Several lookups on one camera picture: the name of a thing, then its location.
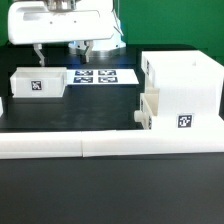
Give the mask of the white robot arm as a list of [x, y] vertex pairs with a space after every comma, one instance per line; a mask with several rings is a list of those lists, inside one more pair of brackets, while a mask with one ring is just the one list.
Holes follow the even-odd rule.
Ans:
[[30, 44], [45, 65], [45, 43], [74, 42], [86, 62], [92, 50], [122, 48], [115, 0], [14, 0], [8, 11], [8, 39]]

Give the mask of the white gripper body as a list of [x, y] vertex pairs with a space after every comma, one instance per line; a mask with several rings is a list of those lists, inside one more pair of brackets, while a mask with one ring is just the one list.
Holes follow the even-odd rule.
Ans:
[[17, 1], [8, 11], [8, 37], [15, 45], [109, 39], [113, 9], [113, 0], [80, 0], [68, 12], [52, 12], [44, 1]]

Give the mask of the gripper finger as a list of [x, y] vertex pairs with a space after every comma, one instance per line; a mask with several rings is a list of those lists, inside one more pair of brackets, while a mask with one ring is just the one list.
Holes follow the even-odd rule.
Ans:
[[80, 50], [81, 50], [80, 60], [81, 60], [82, 64], [86, 64], [89, 62], [89, 57], [90, 57], [92, 49], [93, 49], [93, 41], [92, 40], [89, 40], [89, 41], [85, 40], [85, 41], [81, 42], [81, 44], [80, 44]]
[[33, 45], [33, 49], [34, 49], [35, 53], [37, 54], [37, 56], [40, 59], [40, 61], [39, 61], [40, 65], [44, 66], [45, 65], [45, 57], [44, 57], [44, 55], [42, 53], [42, 45], [40, 43], [35, 43]]

